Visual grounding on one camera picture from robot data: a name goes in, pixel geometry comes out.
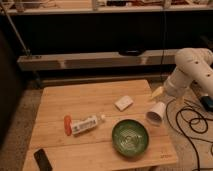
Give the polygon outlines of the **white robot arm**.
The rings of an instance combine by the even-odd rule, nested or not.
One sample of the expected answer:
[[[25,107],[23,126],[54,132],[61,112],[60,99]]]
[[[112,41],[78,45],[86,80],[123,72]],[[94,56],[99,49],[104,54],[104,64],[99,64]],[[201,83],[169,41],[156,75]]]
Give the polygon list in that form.
[[[174,71],[151,98],[161,95],[179,98],[193,81],[213,98],[213,52],[207,48],[183,48],[176,52],[174,59]]]

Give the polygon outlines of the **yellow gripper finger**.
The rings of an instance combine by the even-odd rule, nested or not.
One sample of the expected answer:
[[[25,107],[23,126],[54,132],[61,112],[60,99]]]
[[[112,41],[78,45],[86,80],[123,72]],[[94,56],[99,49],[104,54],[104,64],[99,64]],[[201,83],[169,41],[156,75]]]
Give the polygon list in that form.
[[[157,98],[158,96],[161,96],[162,94],[164,93],[164,87],[163,86],[160,86],[158,87],[156,90],[154,90],[151,94],[151,98],[152,99],[155,99]]]

